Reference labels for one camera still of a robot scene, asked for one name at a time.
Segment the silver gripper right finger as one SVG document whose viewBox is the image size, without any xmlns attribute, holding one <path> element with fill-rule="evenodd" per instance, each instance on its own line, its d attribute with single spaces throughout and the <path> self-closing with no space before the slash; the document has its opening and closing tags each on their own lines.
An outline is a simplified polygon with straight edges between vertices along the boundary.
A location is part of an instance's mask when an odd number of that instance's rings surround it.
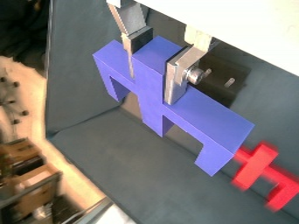
<svg viewBox="0 0 299 224">
<path fill-rule="evenodd" d="M 163 99 L 170 105 L 183 97 L 187 84 L 198 85 L 202 79 L 210 75 L 210 69 L 203 71 L 199 68 L 199 61 L 219 43 L 208 33 L 190 25 L 186 26 L 184 41 L 190 46 L 186 46 L 166 63 Z"/>
</svg>

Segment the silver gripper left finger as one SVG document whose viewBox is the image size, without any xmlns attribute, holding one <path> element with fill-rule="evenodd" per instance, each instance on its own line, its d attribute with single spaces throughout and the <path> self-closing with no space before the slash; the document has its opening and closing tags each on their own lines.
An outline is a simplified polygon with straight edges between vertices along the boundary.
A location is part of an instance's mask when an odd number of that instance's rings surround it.
<svg viewBox="0 0 299 224">
<path fill-rule="evenodd" d="M 132 55 L 152 40 L 154 29 L 146 24 L 143 9 L 135 0 L 107 0 L 107 6 L 122 32 L 130 74 L 135 77 Z"/>
</svg>

